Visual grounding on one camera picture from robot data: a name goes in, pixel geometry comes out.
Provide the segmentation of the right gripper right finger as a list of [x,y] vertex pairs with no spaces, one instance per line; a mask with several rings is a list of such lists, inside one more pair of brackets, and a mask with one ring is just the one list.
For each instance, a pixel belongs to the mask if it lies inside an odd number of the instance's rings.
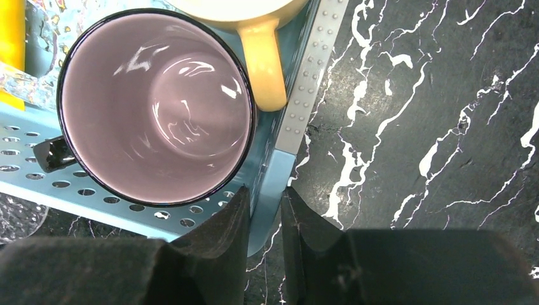
[[341,231],[291,187],[281,220],[290,304],[538,303],[524,259],[492,231]]

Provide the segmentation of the purple mug black rim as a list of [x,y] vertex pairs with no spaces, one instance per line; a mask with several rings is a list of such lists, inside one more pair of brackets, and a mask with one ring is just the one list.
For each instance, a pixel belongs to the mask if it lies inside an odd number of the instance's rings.
[[239,59],[208,27],[157,8],[124,10],[71,46],[58,77],[62,134],[34,146],[46,173],[80,165],[141,205],[185,205],[245,161],[256,105]]

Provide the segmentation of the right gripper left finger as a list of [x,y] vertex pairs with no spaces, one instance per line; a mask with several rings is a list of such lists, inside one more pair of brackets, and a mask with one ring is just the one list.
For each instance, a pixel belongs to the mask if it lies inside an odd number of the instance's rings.
[[241,304],[250,193],[167,242],[29,238],[1,251],[2,304]]

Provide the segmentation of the clear glass tray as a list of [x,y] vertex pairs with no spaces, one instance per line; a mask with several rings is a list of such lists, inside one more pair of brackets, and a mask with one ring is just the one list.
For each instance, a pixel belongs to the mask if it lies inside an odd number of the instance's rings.
[[1,193],[1,244],[34,234],[43,225],[48,211],[47,206]]

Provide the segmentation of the blue plastic basket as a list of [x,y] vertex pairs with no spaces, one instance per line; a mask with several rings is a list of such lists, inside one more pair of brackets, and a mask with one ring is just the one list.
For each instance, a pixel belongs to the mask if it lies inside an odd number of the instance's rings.
[[43,173],[32,147],[60,134],[57,115],[29,106],[1,105],[1,192],[149,238],[172,241],[226,205],[242,186],[250,190],[248,255],[263,248],[296,162],[348,3],[312,1],[280,35],[287,59],[287,107],[261,112],[249,156],[221,191],[182,207],[142,207],[121,200],[87,177],[79,165]]

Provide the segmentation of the yellow mug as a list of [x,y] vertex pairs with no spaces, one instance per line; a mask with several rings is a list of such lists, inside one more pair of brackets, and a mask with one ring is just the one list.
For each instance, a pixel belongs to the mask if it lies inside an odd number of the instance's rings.
[[306,0],[179,0],[172,6],[212,27],[238,33],[255,102],[262,111],[287,105],[277,30],[306,6]]

